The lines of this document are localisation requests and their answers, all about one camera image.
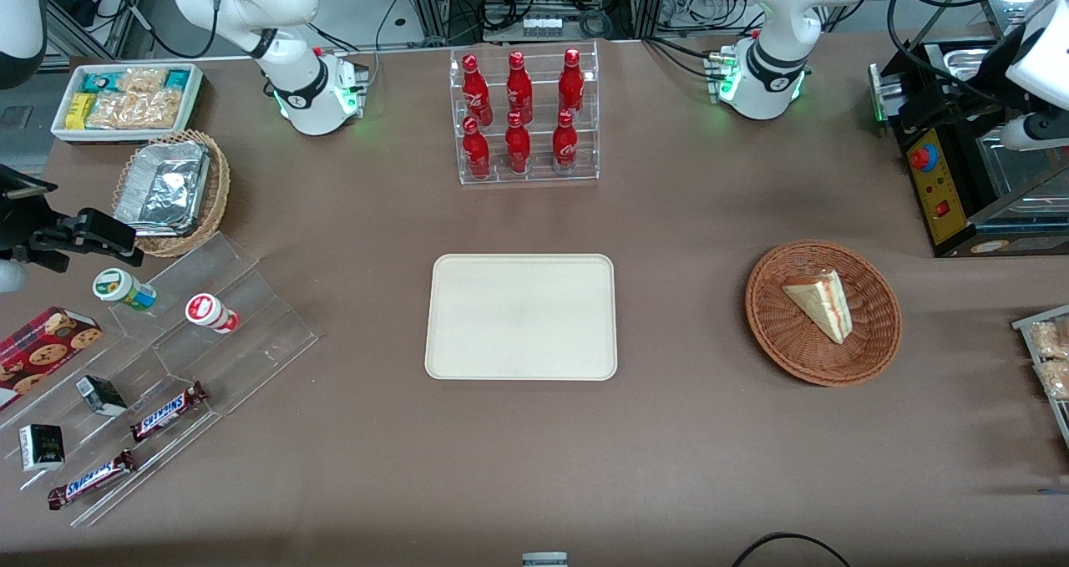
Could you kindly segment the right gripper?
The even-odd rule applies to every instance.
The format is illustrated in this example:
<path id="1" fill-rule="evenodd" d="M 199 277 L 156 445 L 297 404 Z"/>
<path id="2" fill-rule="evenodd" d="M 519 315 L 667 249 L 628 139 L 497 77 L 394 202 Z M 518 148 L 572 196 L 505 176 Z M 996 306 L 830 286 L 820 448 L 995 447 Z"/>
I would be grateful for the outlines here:
<path id="1" fill-rule="evenodd" d="M 53 183 L 1 165 L 1 235 L 30 235 L 10 250 L 12 261 L 63 274 L 69 267 L 68 254 L 84 250 L 142 266 L 144 251 L 136 246 L 136 231 L 102 210 L 84 208 L 77 214 L 77 237 L 69 229 L 49 228 L 58 217 L 45 195 L 57 189 Z"/>

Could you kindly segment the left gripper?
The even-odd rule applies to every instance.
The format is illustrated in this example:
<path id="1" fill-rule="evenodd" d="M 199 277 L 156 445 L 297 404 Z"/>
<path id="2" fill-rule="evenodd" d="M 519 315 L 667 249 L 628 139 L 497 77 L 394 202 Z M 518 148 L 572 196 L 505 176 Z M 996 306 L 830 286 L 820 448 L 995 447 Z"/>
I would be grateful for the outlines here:
<path id="1" fill-rule="evenodd" d="M 899 108 L 899 129 L 934 129 L 960 119 L 961 110 L 1005 108 L 1005 99 L 1031 98 L 1068 109 L 1068 1 L 1051 0 L 985 53 L 973 85 L 934 71 L 938 90 L 914 90 Z"/>

